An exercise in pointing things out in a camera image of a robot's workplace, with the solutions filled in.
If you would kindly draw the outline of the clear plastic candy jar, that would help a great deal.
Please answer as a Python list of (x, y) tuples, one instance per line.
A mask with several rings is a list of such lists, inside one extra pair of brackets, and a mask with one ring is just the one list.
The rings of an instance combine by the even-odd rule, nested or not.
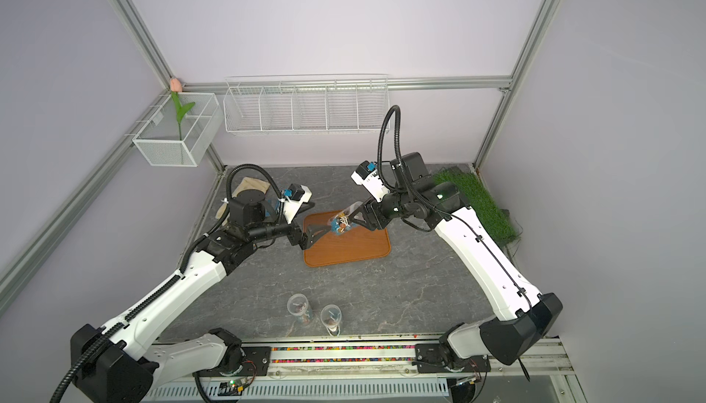
[(344, 210), (336, 213), (336, 215), (334, 215), (334, 217), (331, 217), (331, 219), (329, 219), (329, 221), (327, 222), (327, 224), (329, 224), (331, 226), (331, 228), (333, 230), (332, 232), (336, 236), (341, 236), (341, 235), (353, 230), (353, 228), (350, 227), (349, 219), (347, 217), (343, 216)]

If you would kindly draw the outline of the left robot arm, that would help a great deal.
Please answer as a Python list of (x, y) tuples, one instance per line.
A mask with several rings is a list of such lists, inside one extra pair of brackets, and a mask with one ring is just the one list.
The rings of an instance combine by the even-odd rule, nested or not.
[(72, 336), (71, 366), (53, 391), (52, 402), (61, 401), (70, 386), (93, 402), (140, 402), (153, 388), (185, 375), (257, 371), (248, 364), (242, 341), (226, 329), (211, 329), (165, 348), (157, 344), (167, 326), (257, 252), (260, 243), (285, 238), (307, 250), (322, 235), (314, 228), (303, 230), (295, 221), (314, 205), (308, 187), (293, 183), (281, 190), (255, 164), (235, 167), (226, 182), (231, 184), (242, 171), (263, 176), (277, 204), (272, 206), (257, 189), (233, 193), (228, 188), (224, 215), (191, 243), (169, 278), (106, 324), (86, 324)]

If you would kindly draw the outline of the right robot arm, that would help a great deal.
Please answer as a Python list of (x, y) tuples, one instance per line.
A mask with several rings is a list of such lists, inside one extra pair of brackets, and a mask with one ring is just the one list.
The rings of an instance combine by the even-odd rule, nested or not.
[(382, 157), (362, 162), (351, 178), (370, 198), (343, 211), (334, 219), (333, 230), (343, 232), (359, 226), (377, 231), (395, 219), (423, 220), (425, 230), (440, 236), (474, 276), (494, 316), (453, 327), (439, 339), (434, 360), (419, 355), (417, 365), (461, 372), (483, 355), (501, 364), (514, 364), (549, 333), (564, 309), (562, 302), (554, 293), (541, 292), (518, 271), (454, 183), (435, 182), (419, 153), (402, 153), (399, 106), (388, 110), (381, 129), (393, 131), (395, 158), (390, 167), (395, 179), (390, 182), (384, 176)]

